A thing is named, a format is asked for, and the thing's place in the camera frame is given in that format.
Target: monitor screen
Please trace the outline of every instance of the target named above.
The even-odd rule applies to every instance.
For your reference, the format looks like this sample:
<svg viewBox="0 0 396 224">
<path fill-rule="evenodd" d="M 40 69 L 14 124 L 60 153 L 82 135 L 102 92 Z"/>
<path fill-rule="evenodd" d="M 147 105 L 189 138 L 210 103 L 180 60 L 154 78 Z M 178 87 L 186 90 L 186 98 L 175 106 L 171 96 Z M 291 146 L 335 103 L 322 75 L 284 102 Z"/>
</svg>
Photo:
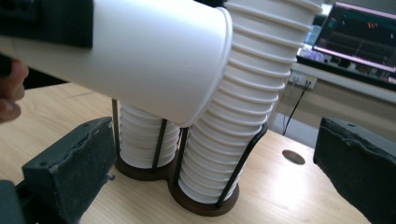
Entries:
<svg viewBox="0 0 396 224">
<path fill-rule="evenodd" d="M 314 49 L 395 73 L 396 15 L 336 2 Z"/>
</svg>

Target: finger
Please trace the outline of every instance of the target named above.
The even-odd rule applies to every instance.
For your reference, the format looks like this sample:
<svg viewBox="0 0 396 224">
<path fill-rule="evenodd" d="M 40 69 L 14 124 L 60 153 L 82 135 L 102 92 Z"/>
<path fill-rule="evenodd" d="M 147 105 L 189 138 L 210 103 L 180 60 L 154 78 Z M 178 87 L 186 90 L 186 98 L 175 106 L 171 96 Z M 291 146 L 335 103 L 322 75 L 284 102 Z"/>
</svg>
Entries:
<svg viewBox="0 0 396 224">
<path fill-rule="evenodd" d="M 12 101 L 0 99 L 0 122 L 16 119 L 21 115 L 21 108 Z"/>
<path fill-rule="evenodd" d="M 11 100 L 11 101 L 19 101 L 20 99 L 22 99 L 22 98 L 24 97 L 24 91 L 25 91 L 24 86 L 23 86 L 23 84 L 21 84 L 21 85 L 15 90 L 15 92 L 14 92 L 12 98 L 11 98 L 11 99 L 8 99 L 8 100 Z"/>
<path fill-rule="evenodd" d="M 12 61 L 12 72 L 8 77 L 0 77 L 0 97 L 14 100 L 20 95 L 21 85 L 27 77 L 29 69 L 20 61 Z"/>
</svg>

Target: light wood surface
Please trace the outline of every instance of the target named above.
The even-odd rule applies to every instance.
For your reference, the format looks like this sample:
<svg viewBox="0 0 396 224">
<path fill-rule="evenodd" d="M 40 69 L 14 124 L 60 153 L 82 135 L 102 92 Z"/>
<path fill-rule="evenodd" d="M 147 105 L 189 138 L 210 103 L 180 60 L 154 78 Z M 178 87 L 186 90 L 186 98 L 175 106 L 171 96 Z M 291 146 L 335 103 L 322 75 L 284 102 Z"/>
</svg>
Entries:
<svg viewBox="0 0 396 224">
<path fill-rule="evenodd" d="M 111 99 L 75 84 L 29 90 L 19 119 L 0 125 L 0 179 L 18 184 L 21 167 L 79 124 L 111 116 Z M 291 149 L 304 165 L 287 161 Z M 81 219 L 85 223 L 368 223 L 312 162 L 314 149 L 269 131 L 253 149 L 235 207 L 220 217 L 182 208 L 165 181 L 142 182 L 116 169 Z"/>
</svg>

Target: power strip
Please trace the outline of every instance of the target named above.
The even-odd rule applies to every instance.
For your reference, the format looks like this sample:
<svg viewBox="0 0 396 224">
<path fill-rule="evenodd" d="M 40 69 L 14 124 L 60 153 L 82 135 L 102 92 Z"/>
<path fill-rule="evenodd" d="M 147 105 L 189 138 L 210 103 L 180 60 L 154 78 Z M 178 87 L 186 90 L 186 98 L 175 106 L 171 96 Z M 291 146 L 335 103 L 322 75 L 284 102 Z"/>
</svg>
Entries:
<svg viewBox="0 0 396 224">
<path fill-rule="evenodd" d="M 308 89 L 312 90 L 312 89 L 314 89 L 315 85 L 317 84 L 318 78 L 311 77 L 311 76 L 304 74 L 302 72 L 299 72 L 299 71 L 291 70 L 289 82 L 294 82 L 296 85 L 304 87 L 306 85 L 306 81 L 310 82 Z"/>
</svg>

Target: white paper cup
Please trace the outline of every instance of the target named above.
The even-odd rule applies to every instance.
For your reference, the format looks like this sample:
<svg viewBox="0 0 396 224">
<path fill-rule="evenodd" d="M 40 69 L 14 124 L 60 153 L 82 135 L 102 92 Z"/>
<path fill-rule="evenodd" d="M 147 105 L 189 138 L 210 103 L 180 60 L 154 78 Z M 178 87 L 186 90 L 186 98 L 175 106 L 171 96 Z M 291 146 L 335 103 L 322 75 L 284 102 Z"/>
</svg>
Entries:
<svg viewBox="0 0 396 224">
<path fill-rule="evenodd" d="M 254 14 L 250 10 L 240 10 L 240 7 L 228 7 L 233 20 L 233 28 L 248 27 L 261 33 L 286 39 L 292 42 L 303 42 L 306 34 L 311 30 L 311 23 L 299 23 L 284 20 L 269 14 Z"/>
<path fill-rule="evenodd" d="M 163 119 L 161 119 L 161 118 L 144 119 L 142 117 L 138 117 L 133 114 L 127 114 L 124 112 L 123 109 L 121 109 L 121 111 L 120 111 L 120 117 L 122 120 L 128 120 L 128 121 L 131 121 L 132 123 L 139 123 L 142 125 L 155 126 L 155 127 L 161 127 L 161 123 L 163 121 Z"/>
<path fill-rule="evenodd" d="M 158 141 L 145 141 L 145 139 L 141 138 L 136 138 L 132 135 L 129 136 L 124 136 L 124 133 L 120 133 L 120 139 L 122 139 L 125 142 L 130 143 L 131 145 L 135 147 L 141 147 L 141 148 L 146 148 L 146 149 L 154 149 L 157 146 Z M 174 137 L 171 139 L 166 139 L 163 141 L 163 147 L 170 147 L 173 146 L 177 143 L 178 137 Z"/>
<path fill-rule="evenodd" d="M 197 132 L 196 125 L 192 125 L 192 126 L 194 128 L 194 130 L 192 131 Z M 240 152 L 230 152 L 226 150 L 221 150 L 211 146 L 211 142 L 212 141 L 216 142 L 217 141 L 216 139 L 209 138 L 207 137 L 207 135 L 205 135 L 205 137 L 206 137 L 205 139 L 195 139 L 195 138 L 189 139 L 189 141 L 187 142 L 187 147 L 193 148 L 194 150 L 199 150 L 200 152 L 205 153 L 207 157 L 212 158 L 216 161 L 236 162 L 239 161 L 239 159 L 241 158 L 244 150 L 241 150 Z"/>
<path fill-rule="evenodd" d="M 192 125 L 228 62 L 228 11 L 163 0 L 95 0 L 93 9 L 92 49 L 0 36 L 0 51 L 177 126 Z"/>
<path fill-rule="evenodd" d="M 216 203 L 219 200 L 219 197 L 214 197 L 214 196 L 207 196 L 204 195 L 202 192 L 197 192 L 196 190 L 192 189 L 191 186 L 183 181 L 183 179 L 178 180 L 178 184 L 181 188 L 181 190 L 189 196 L 191 199 L 195 200 L 198 203 L 207 203 L 207 204 L 212 204 Z M 224 201 L 229 199 L 233 195 L 233 192 L 230 191 L 227 196 L 225 197 Z"/>
<path fill-rule="evenodd" d="M 303 43 L 289 42 L 279 37 L 255 36 L 254 33 L 233 32 L 233 46 L 235 48 L 257 50 L 280 58 L 295 58 L 298 49 L 303 45 Z"/>
<path fill-rule="evenodd" d="M 245 81 L 242 78 L 232 78 L 225 76 L 220 83 L 220 88 L 235 92 L 242 97 L 257 99 L 273 99 L 285 88 L 285 84 L 280 86 L 259 85 L 253 82 Z"/>
<path fill-rule="evenodd" d="M 228 182 L 228 179 L 214 178 L 211 175 L 206 175 L 205 173 L 202 173 L 199 169 L 200 166 L 194 161 L 191 161 L 190 158 L 188 158 L 186 161 L 183 160 L 183 163 L 181 165 L 181 170 L 183 173 L 186 173 L 186 175 L 190 176 L 192 179 L 204 183 L 210 188 L 223 189 Z"/>
<path fill-rule="evenodd" d="M 213 100 L 212 101 L 212 104 L 210 105 L 210 108 L 212 108 L 214 111 L 218 111 L 219 114 L 222 114 L 222 115 L 224 115 L 226 117 L 235 118 L 235 119 L 238 119 L 238 120 L 244 120 L 244 121 L 247 121 L 247 122 L 263 121 L 263 120 L 265 120 L 267 115 L 273 109 L 273 107 L 271 106 L 266 111 L 254 112 L 254 111 L 249 111 L 249 108 L 237 109 L 235 107 L 231 107 L 231 106 L 222 104 L 221 102 L 218 102 L 217 100 Z M 213 125 L 213 124 L 210 124 L 210 126 L 214 127 L 215 129 L 226 130 L 226 129 L 224 129 L 224 127 L 219 127 L 219 126 L 216 126 L 216 125 Z"/>
<path fill-rule="evenodd" d="M 224 127 L 224 129 L 240 133 L 253 133 L 257 131 L 259 127 L 261 127 L 262 124 L 265 122 L 265 119 L 257 122 L 236 120 L 234 118 L 225 117 L 224 115 L 213 111 L 211 108 L 208 108 L 206 110 L 202 118 L 205 118 L 209 122 L 212 122 L 220 127 Z"/>
<path fill-rule="evenodd" d="M 187 142 L 193 142 L 192 144 L 199 144 L 200 146 L 209 146 L 213 147 L 218 151 L 229 152 L 229 153 L 241 153 L 245 150 L 245 143 L 231 143 L 226 141 L 214 141 L 210 138 L 207 138 L 201 132 L 191 132 L 189 133 L 189 138 Z"/>
<path fill-rule="evenodd" d="M 120 148 L 127 153 L 128 155 L 131 155 L 133 157 L 136 157 L 138 159 L 147 159 L 147 160 L 153 160 L 154 159 L 154 154 L 155 154 L 155 148 L 153 149 L 146 149 L 146 148 L 141 148 L 141 147 L 135 147 L 134 145 L 121 140 L 120 141 Z M 160 151 L 160 159 L 161 158 L 166 158 L 172 153 L 175 153 L 177 150 L 176 145 L 172 145 L 169 147 L 162 147 Z"/>
<path fill-rule="evenodd" d="M 267 115 L 264 115 L 261 119 L 254 120 L 251 123 L 256 124 L 265 122 L 267 120 L 267 117 Z M 223 126 L 219 126 L 217 123 L 210 121 L 205 116 L 198 119 L 198 121 L 195 122 L 194 125 L 191 126 L 191 128 L 194 130 L 197 129 L 202 135 L 223 145 L 227 145 L 229 143 L 238 145 L 247 144 L 251 140 L 251 138 L 262 129 L 261 126 L 257 126 L 257 130 L 254 130 L 253 132 L 242 133 L 230 130 Z"/>
<path fill-rule="evenodd" d="M 120 157 L 127 164 L 129 164 L 133 167 L 136 167 L 136 168 L 149 169 L 152 167 L 152 159 L 139 159 L 136 157 L 132 157 L 131 155 L 128 155 L 127 153 L 125 153 L 123 150 L 120 151 Z M 158 163 L 157 163 L 157 167 L 165 166 L 166 164 L 171 162 L 174 157 L 175 157 L 175 154 L 172 154 L 166 158 L 159 159 Z"/>
<path fill-rule="evenodd" d="M 290 71 L 286 73 L 273 73 L 263 69 L 251 67 L 236 60 L 230 60 L 225 71 L 225 77 L 243 79 L 248 82 L 266 86 L 281 86 L 289 78 Z"/>
<path fill-rule="evenodd" d="M 185 150 L 189 151 L 192 157 L 197 156 L 198 158 L 196 160 L 198 160 L 201 164 L 205 165 L 206 167 L 210 167 L 215 171 L 230 172 L 235 169 L 236 164 L 239 162 L 237 157 L 228 157 L 226 161 L 220 161 L 206 155 L 206 150 L 204 148 L 191 147 L 192 145 L 195 145 L 200 141 L 201 140 L 194 138 L 195 143 L 187 144 Z"/>
<path fill-rule="evenodd" d="M 183 161 L 191 164 L 194 170 L 213 181 L 226 182 L 230 179 L 233 170 L 215 170 L 207 166 L 206 160 L 193 151 L 185 151 Z"/>
<path fill-rule="evenodd" d="M 230 54 L 230 60 L 236 60 L 245 63 L 248 66 L 256 67 L 258 69 L 267 70 L 273 73 L 287 73 L 291 66 L 297 62 L 294 59 L 280 59 L 271 55 L 264 55 L 263 53 L 253 54 L 241 49 L 233 49 Z"/>
<path fill-rule="evenodd" d="M 124 125 L 125 127 L 137 129 L 142 133 L 159 133 L 161 129 L 161 123 L 155 125 L 147 124 L 141 119 L 131 119 L 130 117 L 123 115 L 120 116 L 120 124 Z M 168 123 L 165 131 L 170 133 L 178 129 L 179 128 L 174 124 Z"/>
<path fill-rule="evenodd" d="M 144 139 L 145 141 L 158 141 L 160 136 L 160 128 L 158 128 L 158 132 L 148 133 L 142 132 L 141 129 L 137 129 L 136 127 L 132 127 L 131 125 L 126 125 L 125 123 L 120 124 L 120 131 L 124 134 L 125 137 L 127 136 L 134 136 L 139 139 Z M 180 129 L 174 129 L 171 131 L 166 131 L 163 136 L 163 140 L 173 139 L 179 136 Z"/>
<path fill-rule="evenodd" d="M 183 182 L 186 185 L 188 185 L 189 188 L 192 189 L 193 191 L 205 195 L 207 197 L 213 197 L 215 200 L 219 198 L 219 196 L 223 191 L 222 188 L 209 186 L 207 184 L 199 182 L 197 179 L 192 178 L 190 175 L 187 175 L 186 172 L 183 171 L 180 172 L 180 179 L 182 179 Z M 229 192 L 232 192 L 235 189 L 237 183 L 238 183 L 237 181 L 233 182 Z"/>
<path fill-rule="evenodd" d="M 264 99 L 264 96 L 262 97 L 262 99 L 247 98 L 242 97 L 235 92 L 219 89 L 215 95 L 214 101 L 216 100 L 217 102 L 222 102 L 224 105 L 238 108 L 241 111 L 249 110 L 253 113 L 261 113 L 271 108 L 272 104 L 276 102 L 277 99 L 278 96 L 272 99 Z"/>
<path fill-rule="evenodd" d="M 137 116 L 140 115 L 141 117 L 148 118 L 148 119 L 160 119 L 158 116 L 155 116 L 155 115 L 150 114 L 146 111 L 140 110 L 140 109 L 133 107 L 131 105 L 125 104 L 124 102 L 121 102 L 120 104 L 121 104 L 121 110 L 124 110 L 128 114 L 134 114 Z"/>
<path fill-rule="evenodd" d="M 302 24 L 311 24 L 321 11 L 320 5 L 305 0 L 230 0 L 224 6 L 231 10 L 245 10 L 252 15 L 268 14 Z"/>
</svg>

